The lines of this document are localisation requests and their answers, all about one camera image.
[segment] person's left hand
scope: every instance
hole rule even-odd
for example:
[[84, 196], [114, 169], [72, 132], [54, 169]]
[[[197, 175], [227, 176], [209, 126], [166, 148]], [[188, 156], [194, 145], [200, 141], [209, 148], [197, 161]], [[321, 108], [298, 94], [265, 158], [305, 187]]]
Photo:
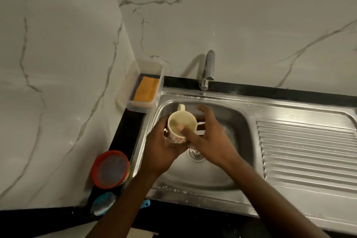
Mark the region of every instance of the person's left hand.
[[153, 174], [156, 178], [167, 171], [172, 162], [185, 150], [189, 143], [172, 144], [165, 140], [164, 129], [169, 115], [161, 117], [146, 137], [140, 171]]

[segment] stainless steel sink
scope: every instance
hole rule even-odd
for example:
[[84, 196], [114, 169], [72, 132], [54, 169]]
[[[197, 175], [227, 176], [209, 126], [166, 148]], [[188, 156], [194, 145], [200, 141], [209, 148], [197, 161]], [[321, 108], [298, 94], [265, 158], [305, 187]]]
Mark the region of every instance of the stainless steel sink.
[[[193, 114], [201, 114], [197, 105], [209, 106], [239, 154], [315, 224], [357, 233], [356, 109], [164, 88], [158, 108], [144, 119], [131, 177], [147, 133], [179, 103]], [[194, 148], [175, 160], [147, 197], [257, 215], [234, 182]]]

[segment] mug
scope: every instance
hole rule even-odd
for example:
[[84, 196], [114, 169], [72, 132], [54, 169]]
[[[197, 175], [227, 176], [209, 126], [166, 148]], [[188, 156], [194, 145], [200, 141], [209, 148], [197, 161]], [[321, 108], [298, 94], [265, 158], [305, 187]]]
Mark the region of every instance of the mug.
[[167, 121], [168, 137], [170, 143], [185, 143], [186, 137], [176, 128], [177, 125], [188, 127], [192, 132], [197, 130], [197, 120], [190, 112], [185, 111], [185, 105], [179, 104], [177, 111], [172, 113]]

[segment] faucet spout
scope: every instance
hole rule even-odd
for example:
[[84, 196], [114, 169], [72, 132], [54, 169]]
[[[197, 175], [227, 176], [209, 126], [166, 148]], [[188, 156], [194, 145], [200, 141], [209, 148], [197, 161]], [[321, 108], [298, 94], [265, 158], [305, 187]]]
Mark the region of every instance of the faucet spout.
[[215, 56], [216, 54], [213, 50], [209, 50], [206, 55], [205, 68], [200, 83], [200, 88], [203, 91], [208, 90], [208, 81], [213, 80], [213, 74], [215, 72]]

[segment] orange cloth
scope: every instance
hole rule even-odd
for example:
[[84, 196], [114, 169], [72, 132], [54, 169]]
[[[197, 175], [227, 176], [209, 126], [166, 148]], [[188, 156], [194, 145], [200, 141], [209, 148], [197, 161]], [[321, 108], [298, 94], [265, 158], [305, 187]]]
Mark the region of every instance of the orange cloth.
[[133, 101], [149, 103], [154, 100], [158, 82], [158, 78], [144, 76], [136, 89]]

